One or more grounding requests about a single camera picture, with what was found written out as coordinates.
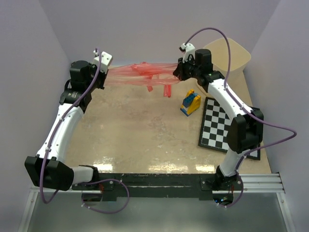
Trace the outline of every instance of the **yellow and blue toy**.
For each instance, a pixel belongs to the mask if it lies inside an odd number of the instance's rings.
[[[180,110],[187,116],[190,116],[201,105],[201,96],[194,92],[194,89],[188,91]]]

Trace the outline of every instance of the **cable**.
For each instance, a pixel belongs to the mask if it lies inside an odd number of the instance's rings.
[[[291,129],[289,127],[284,127],[284,126],[279,126],[279,125],[276,125],[276,124],[273,124],[273,123],[269,123],[269,122],[266,122],[264,120],[261,120],[259,118],[257,118],[256,116],[254,116],[253,114],[251,114],[251,112],[247,111],[243,105],[233,96],[233,94],[229,91],[228,87],[226,86],[227,85],[227,80],[228,80],[228,77],[229,77],[229,74],[230,74],[230,69],[231,69],[231,49],[230,49],[230,44],[228,42],[228,39],[226,37],[226,35],[219,29],[217,28],[202,28],[200,30],[198,30],[197,32],[195,32],[193,35],[190,36],[190,38],[184,43],[185,45],[194,37],[196,36],[197,34],[199,34],[200,32],[204,31],[204,30],[215,30],[217,32],[219,32],[225,39],[226,41],[226,45],[227,45],[227,50],[228,50],[228,67],[227,67],[227,73],[226,73],[226,77],[225,77],[225,80],[224,80],[224,88],[226,90],[226,92],[228,93],[228,95],[234,100],[234,102],[241,108],[241,110],[243,110],[246,114],[248,114],[251,118],[255,119],[256,121],[260,122],[260,123],[263,123],[265,125],[268,125],[268,126],[271,126],[271,127],[275,127],[275,128],[279,128],[279,129],[283,129],[283,130],[286,130],[286,131],[290,131],[293,133],[293,135],[289,136],[289,137],[286,137],[284,139],[281,139],[281,140],[278,140],[276,142],[273,142],[273,143],[270,143],[270,144],[267,144],[267,145],[264,145],[264,146],[260,146],[260,147],[257,147],[255,149],[252,149],[252,150],[249,150],[248,152],[246,152],[238,161],[237,165],[236,165],[236,174],[237,176],[240,178],[240,181],[242,183],[242,180],[241,180],[241,177],[239,176],[239,173],[238,173],[238,168],[240,167],[240,164],[241,162],[246,158],[247,155],[249,155],[250,153],[254,152],[254,151],[257,151],[257,150],[260,150],[262,148],[266,148],[266,147],[269,147],[269,146],[273,146],[273,145],[277,145],[277,144],[280,144],[280,143],[283,143],[285,141],[288,141],[290,139],[293,139],[294,137],[297,136],[297,132],[294,130],[294,129]],[[243,193],[243,183],[242,183],[242,190],[241,190],[241,193],[239,195],[239,197],[234,201],[235,203],[239,201],[239,199],[241,198],[242,196],[242,193]]]
[[[103,182],[106,182],[106,181],[118,182],[118,183],[121,184],[123,187],[125,187],[125,189],[126,189],[126,195],[127,195],[125,204],[124,204],[120,209],[115,210],[115,211],[103,211],[103,210],[99,210],[99,209],[95,209],[95,208],[93,208],[93,207],[90,207],[89,205],[87,205],[87,204],[84,202],[84,200],[83,200],[83,198],[82,198],[82,203],[83,203],[83,204],[82,204],[82,207],[85,206],[86,208],[88,208],[88,209],[90,209],[90,210],[93,210],[93,211],[96,211],[96,212],[102,213],[102,214],[115,214],[115,213],[120,212],[121,210],[123,210],[123,209],[127,206],[127,204],[129,203],[129,200],[130,200],[130,194],[129,194],[129,190],[128,190],[127,186],[126,186],[124,183],[122,183],[121,181],[116,180],[116,179],[106,179],[106,180],[100,180],[100,181],[93,182],[93,183],[83,183],[83,184],[84,184],[84,185],[96,185],[96,184],[100,184],[100,183],[103,183]]]
[[[98,48],[96,48],[96,52],[98,52],[99,56],[98,56],[98,67],[97,67],[97,70],[96,70],[96,73],[89,85],[89,87],[86,89],[86,91],[70,106],[69,109],[66,110],[66,112],[64,112],[64,114],[62,115],[62,117],[59,119],[58,123],[56,124],[50,138],[49,138],[49,141],[47,143],[47,147],[46,147],[46,152],[45,152],[45,155],[44,155],[44,158],[43,158],[43,163],[42,163],[42,167],[41,167],[41,173],[40,173],[40,195],[41,195],[41,199],[43,201],[43,203],[45,204],[48,204],[52,201],[52,199],[55,197],[55,195],[57,194],[58,190],[56,190],[52,197],[49,199],[49,200],[46,200],[45,199],[45,196],[44,196],[44,191],[43,191],[43,180],[44,180],[44,169],[45,169],[45,165],[46,165],[46,161],[47,161],[47,157],[48,157],[48,154],[49,152],[51,151],[51,145],[52,145],[52,142],[53,142],[53,139],[61,125],[61,123],[63,122],[65,116],[68,114],[68,112],[73,108],[75,107],[80,101],[81,99],[83,99],[88,93],[89,91],[92,89],[93,85],[95,84],[96,80],[97,80],[97,77],[98,77],[98,74],[100,72],[100,68],[101,68],[101,60],[102,60],[102,57],[101,57],[101,53],[99,51]]]

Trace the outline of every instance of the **tan table surface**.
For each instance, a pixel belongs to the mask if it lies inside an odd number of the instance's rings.
[[[239,85],[241,93],[235,92],[249,96],[243,75]],[[201,94],[202,103],[187,117],[180,106],[190,89]],[[225,153],[197,145],[205,95],[195,79],[173,85],[171,98],[163,97],[163,86],[148,92],[129,85],[97,89],[92,98],[67,151],[66,164],[71,167],[95,165],[101,172],[115,173],[213,173],[225,158]],[[246,159],[240,173],[271,173],[265,151],[260,161]]]

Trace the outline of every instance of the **black and white checkered board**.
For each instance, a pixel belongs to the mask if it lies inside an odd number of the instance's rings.
[[[227,152],[226,135],[230,125],[231,120],[219,103],[213,98],[206,97],[198,145]],[[247,158],[260,160],[260,151],[254,151]]]

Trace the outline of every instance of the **gray wall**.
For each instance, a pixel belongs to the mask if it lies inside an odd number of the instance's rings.
[[[13,232],[30,186],[24,161],[52,126],[69,61],[37,0],[1,0],[0,31],[0,231]]]
[[[247,82],[267,121],[293,127],[298,136],[267,150],[280,172],[298,232],[309,227],[309,1],[281,0],[252,52]],[[287,133],[265,128],[265,142]]]
[[[176,62],[180,44],[210,26],[251,52],[279,1],[40,0],[71,61],[90,61],[97,44],[113,54],[114,64]],[[193,42],[203,47],[217,38],[207,32]]]

